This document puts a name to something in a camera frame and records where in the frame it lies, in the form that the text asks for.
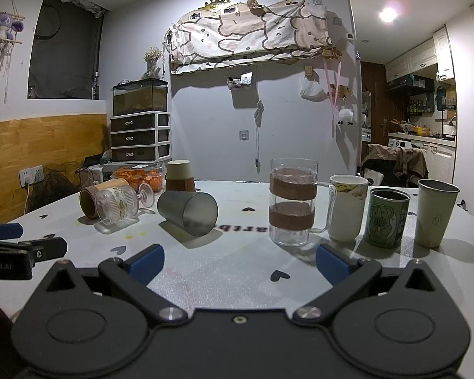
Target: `stuffed toy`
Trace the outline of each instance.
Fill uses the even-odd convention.
[[[0,38],[14,40],[11,30],[20,32],[24,27],[22,21],[13,20],[8,14],[0,14]]]

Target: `white ceramic mug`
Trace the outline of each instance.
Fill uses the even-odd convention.
[[[460,189],[434,179],[421,179],[418,187],[415,242],[425,248],[437,248],[446,232]]]
[[[337,198],[329,235],[339,242],[352,241],[362,228],[368,180],[356,175],[334,175],[330,183],[336,188]]]

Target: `white tabletop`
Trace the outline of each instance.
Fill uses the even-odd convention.
[[[21,240],[49,234],[63,237],[68,244],[65,257],[76,267],[95,267],[111,256],[126,260],[151,244],[161,244],[165,266],[148,287],[190,314],[196,307],[218,307],[286,308],[291,315],[331,287],[314,263],[316,245],[328,242],[326,234],[311,235],[312,243],[297,249],[281,248],[269,239],[268,184],[198,181],[197,187],[213,195],[219,207],[216,229],[201,238],[193,238],[158,213],[145,210],[138,221],[116,227],[111,233],[83,215],[79,195],[30,212],[15,222],[23,226]],[[403,190],[411,195],[412,214],[407,218],[400,248],[375,248],[361,242],[361,236],[350,244],[330,244],[352,257],[374,258],[388,267],[405,267],[412,258],[424,259],[469,323],[471,345],[459,373],[474,379],[474,217],[455,207],[438,250],[415,246],[417,190]],[[326,202],[327,191],[320,189],[314,226],[324,225]],[[243,212],[247,207],[255,211]],[[126,250],[118,255],[112,251],[117,247]],[[36,264],[31,280],[0,280],[0,308],[6,315],[13,318],[23,308],[53,262]],[[272,282],[270,276],[275,270],[291,278]]]

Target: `kitchen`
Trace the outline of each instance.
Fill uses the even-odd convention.
[[[368,88],[369,80],[370,85],[374,83],[375,95],[370,89],[366,94],[376,99],[372,104],[374,118],[369,123],[370,118],[364,117],[362,135],[371,125],[372,132],[377,134],[372,136],[374,143],[421,149],[428,177],[453,182],[456,84],[446,27],[384,65],[384,72],[381,69],[379,74],[375,70],[372,73],[372,65],[362,63],[363,89]]]

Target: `pink lanyard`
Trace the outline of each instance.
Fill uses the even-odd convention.
[[[332,114],[335,116],[335,105],[337,103],[337,96],[339,95],[339,82],[341,79],[341,66],[342,66],[342,61],[339,58],[339,67],[337,68],[337,77],[335,81],[335,97],[332,100],[332,91],[330,87],[330,77],[329,77],[329,68],[326,65],[326,59],[323,57],[323,65],[325,66],[325,75],[326,75],[326,84],[328,85],[329,89],[329,99],[330,99],[330,105],[332,108]]]

